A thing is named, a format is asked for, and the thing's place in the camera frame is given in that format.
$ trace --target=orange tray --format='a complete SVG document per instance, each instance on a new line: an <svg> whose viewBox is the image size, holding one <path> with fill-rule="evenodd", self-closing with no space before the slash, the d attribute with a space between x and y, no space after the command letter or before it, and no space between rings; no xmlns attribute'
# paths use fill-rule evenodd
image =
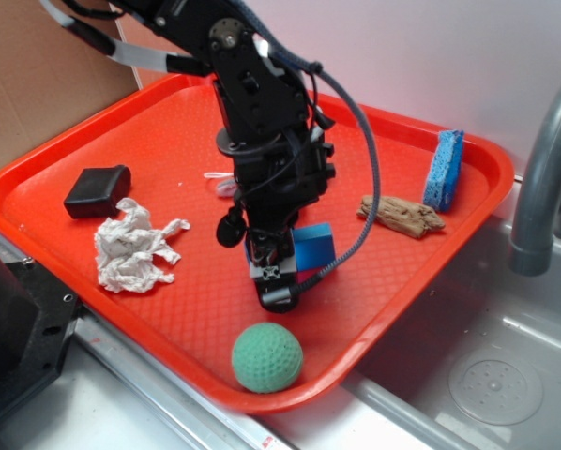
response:
<svg viewBox="0 0 561 450"><path fill-rule="evenodd" d="M222 127L211 86L172 76L118 102L45 143L0 172L0 233L47 266L100 316L118 327L210 399L245 413L274 413L312 400L335 386L451 259L508 194L513 170L496 145L466 135L457 195L442 215L446 227L420 240L374 226L363 248L284 315L259 305L242 246L215 237L230 201L215 194L205 172L231 172L215 145ZM321 201L305 208L298 226L329 222L338 254L359 235L362 195L371 193L364 139L341 102L322 96L338 124L337 177ZM381 160L383 195L421 202L442 129L365 108ZM182 255L175 282L145 294L114 294L97 283L94 233L102 218L73 220L63 200L87 167L126 164L129 196L151 212L154 228L185 218L191 230L169 240ZM231 366L238 335L270 321L291 330L304 351L296 383L282 392L253 394Z"/></svg>

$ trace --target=driftwood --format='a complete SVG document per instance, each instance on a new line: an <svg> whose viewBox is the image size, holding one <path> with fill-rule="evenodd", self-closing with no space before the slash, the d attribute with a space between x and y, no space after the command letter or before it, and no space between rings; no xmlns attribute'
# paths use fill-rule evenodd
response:
<svg viewBox="0 0 561 450"><path fill-rule="evenodd" d="M362 204L357 215L366 218L372 210L372 195L362 197ZM445 222L436 215L434 210L425 204L408 202L397 197L381 197L376 212L376 221L408 236L421 238L427 232L443 229Z"/></svg>

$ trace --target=tray rim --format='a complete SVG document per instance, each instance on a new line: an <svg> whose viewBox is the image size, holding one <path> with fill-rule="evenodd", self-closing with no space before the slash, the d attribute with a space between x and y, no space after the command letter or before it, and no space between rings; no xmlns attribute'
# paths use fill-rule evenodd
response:
<svg viewBox="0 0 561 450"><path fill-rule="evenodd" d="M137 106L140 106L140 111L142 111L181 89L206 84L210 84L210 80L185 75L171 75L118 101L0 170L0 199L5 199L7 193L24 180L111 129L113 124L124 123L136 113ZM321 95L320 102L325 108L325 113L329 116L345 116L345 112L338 113L341 110L344 111L344 106L339 99ZM445 129L394 112L386 112L365 105L362 108L369 116L375 134L386 136L379 132L378 128L389 128L392 137L396 134L399 135L399 141L403 143L408 143L408 140L414 139L416 135L417 147L419 148L424 148L420 146L419 142L420 137L424 136L425 145L428 145L430 151L434 151L436 147L438 131ZM347 126L356 126L356 121L353 118L351 118L351 121L343 118L338 122ZM491 215L494 208L508 195L514 182L513 165L505 151L498 145L469 134L465 135L464 145L466 145L466 148L474 149L474 151L464 152L463 162L476 167L485 175L490 190L484 201L477 205L458 228L453 230L450 237L441 246L442 251L434 255L432 262L426 261L417 271L416 277L424 277L429 282L443 269L485 219ZM67 147L68 153L63 153L60 149L61 146ZM29 165L32 165L32 171L27 170ZM81 298L87 298L96 293L99 296L103 295L103 290L99 286L86 286L90 283L86 283L83 277L75 274L74 271L70 271L56 258L50 257L48 249L23 233L19 233L17 227L1 215L0 233L23 252L48 266L68 285L81 286L81 289L76 290ZM420 287L419 285L406 283L371 318L370 323L354 339L358 342L358 345L348 347L320 377L298 387L265 396L237 391L231 386L220 383L220 379L210 373L207 367L195 361L190 354L166 343L162 337L149 329L141 327L139 327L139 330L134 329L132 338L147 351L153 353L156 358L178 376L185 378L195 388L204 392L207 397L224 406L244 413L279 413L311 401L340 383L370 346L397 320L400 313L410 306L423 289L424 286ZM123 333L130 323L136 322L137 318L133 314L114 302L101 303L102 305L99 305L99 307L91 305L89 309L95 310L100 317L103 317ZM182 363L183 370L178 369L178 362Z"/></svg>

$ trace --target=green ball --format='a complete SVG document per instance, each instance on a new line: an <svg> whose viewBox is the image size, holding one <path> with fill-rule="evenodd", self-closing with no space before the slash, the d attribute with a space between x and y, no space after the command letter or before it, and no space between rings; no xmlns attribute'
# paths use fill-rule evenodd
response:
<svg viewBox="0 0 561 450"><path fill-rule="evenodd" d="M237 380L258 394L289 387L302 366L303 352L296 337L276 323L250 326L233 347L233 369Z"/></svg>

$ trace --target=blue block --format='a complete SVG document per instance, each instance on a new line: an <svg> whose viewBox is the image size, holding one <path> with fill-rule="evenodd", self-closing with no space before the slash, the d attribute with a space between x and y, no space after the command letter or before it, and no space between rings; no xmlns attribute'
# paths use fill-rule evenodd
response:
<svg viewBox="0 0 561 450"><path fill-rule="evenodd" d="M333 234L328 223L293 230L297 271L324 267L335 259Z"/></svg>

